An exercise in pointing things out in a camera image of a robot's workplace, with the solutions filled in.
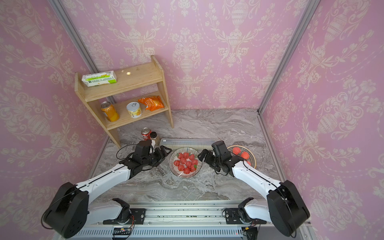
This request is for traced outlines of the cream plastic wrap dispenser box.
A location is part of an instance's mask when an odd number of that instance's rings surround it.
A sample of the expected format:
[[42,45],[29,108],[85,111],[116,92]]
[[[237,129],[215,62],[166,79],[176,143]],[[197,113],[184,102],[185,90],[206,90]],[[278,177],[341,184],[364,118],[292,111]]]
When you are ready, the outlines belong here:
[[170,139],[163,138],[160,141],[161,146],[177,150],[179,148],[193,148],[195,150],[211,149],[215,139]]

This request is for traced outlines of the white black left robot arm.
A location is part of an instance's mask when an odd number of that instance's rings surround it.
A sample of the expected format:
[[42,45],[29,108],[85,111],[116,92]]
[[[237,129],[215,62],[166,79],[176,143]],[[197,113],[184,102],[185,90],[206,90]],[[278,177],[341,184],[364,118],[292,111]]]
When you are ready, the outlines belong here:
[[134,152],[121,158],[106,172],[77,184],[67,182],[61,185],[42,214],[42,227],[69,239],[83,227],[96,223],[134,226],[135,217],[127,202],[119,198],[104,204],[94,204],[93,201],[114,186],[158,167],[172,151],[165,146],[154,147],[150,140],[140,141]]

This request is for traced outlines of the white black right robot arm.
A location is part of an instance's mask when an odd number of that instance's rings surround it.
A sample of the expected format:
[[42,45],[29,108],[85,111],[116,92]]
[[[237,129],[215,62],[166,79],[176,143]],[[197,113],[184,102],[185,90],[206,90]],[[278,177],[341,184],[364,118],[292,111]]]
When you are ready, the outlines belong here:
[[294,183],[281,182],[252,168],[241,155],[231,152],[224,141],[212,144],[212,151],[202,150],[201,162],[208,164],[217,174],[223,173],[243,181],[256,190],[266,201],[261,206],[247,198],[238,206],[242,221],[262,220],[272,223],[284,236],[290,237],[310,218],[310,212]]

